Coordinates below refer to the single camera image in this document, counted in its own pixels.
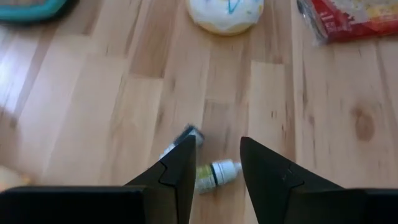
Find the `white ball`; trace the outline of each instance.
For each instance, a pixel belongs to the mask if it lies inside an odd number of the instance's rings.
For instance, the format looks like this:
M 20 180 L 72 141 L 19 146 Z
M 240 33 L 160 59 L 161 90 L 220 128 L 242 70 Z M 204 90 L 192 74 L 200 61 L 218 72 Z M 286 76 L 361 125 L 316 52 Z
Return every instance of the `white ball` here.
M 186 0 L 193 21 L 221 35 L 239 34 L 259 20 L 264 0 Z

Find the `bottle label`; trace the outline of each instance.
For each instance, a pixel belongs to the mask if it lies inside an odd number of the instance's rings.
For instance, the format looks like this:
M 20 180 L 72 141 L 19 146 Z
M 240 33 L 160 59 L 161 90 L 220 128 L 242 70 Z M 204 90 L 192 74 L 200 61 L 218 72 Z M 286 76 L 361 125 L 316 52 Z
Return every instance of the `bottle label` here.
M 203 193 L 216 187 L 216 181 L 211 171 L 211 165 L 205 165 L 197 168 L 197 179 L 195 190 Z

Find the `wooden floor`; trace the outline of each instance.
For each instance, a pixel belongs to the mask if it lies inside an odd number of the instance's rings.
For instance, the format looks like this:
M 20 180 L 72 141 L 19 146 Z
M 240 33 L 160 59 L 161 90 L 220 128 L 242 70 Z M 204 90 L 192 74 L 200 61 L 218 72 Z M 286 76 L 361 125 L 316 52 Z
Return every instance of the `wooden floor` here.
M 294 0 L 237 37 L 183 0 L 84 0 L 65 21 L 0 31 L 0 164 L 39 184 L 121 185 L 187 123 L 202 164 L 250 136 L 344 187 L 398 187 L 398 39 L 314 47 Z M 255 223 L 243 178 L 193 223 Z

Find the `small bottle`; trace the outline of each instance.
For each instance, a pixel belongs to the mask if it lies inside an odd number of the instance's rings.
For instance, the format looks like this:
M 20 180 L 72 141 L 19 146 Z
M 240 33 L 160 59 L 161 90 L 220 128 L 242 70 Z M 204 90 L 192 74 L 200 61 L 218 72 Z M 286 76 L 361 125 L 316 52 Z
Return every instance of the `small bottle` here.
M 203 141 L 205 137 L 203 134 L 199 131 L 198 128 L 191 124 L 187 124 L 184 131 L 174 140 L 172 144 L 170 144 L 167 149 L 159 156 L 159 159 L 163 158 L 164 156 L 167 155 L 171 150 L 173 150 L 176 146 L 178 146 L 186 137 L 189 135 L 193 135 L 196 137 L 196 147 L 199 148 L 203 145 Z
M 234 180 L 242 170 L 240 162 L 231 159 L 216 161 L 197 168 L 195 191 L 205 193 Z

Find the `blue marking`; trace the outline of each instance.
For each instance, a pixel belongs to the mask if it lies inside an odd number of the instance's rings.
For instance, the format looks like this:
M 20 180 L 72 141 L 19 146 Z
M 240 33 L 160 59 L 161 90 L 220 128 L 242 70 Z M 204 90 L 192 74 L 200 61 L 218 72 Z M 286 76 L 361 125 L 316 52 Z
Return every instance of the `blue marking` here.
M 236 2 L 236 4 L 234 5 L 234 7 L 231 8 L 231 0 L 228 0 L 228 13 L 232 14 L 232 13 L 235 11 L 236 7 L 238 6 L 238 4 L 239 4 L 240 2 L 241 2 L 241 0 L 238 0 L 238 1 Z

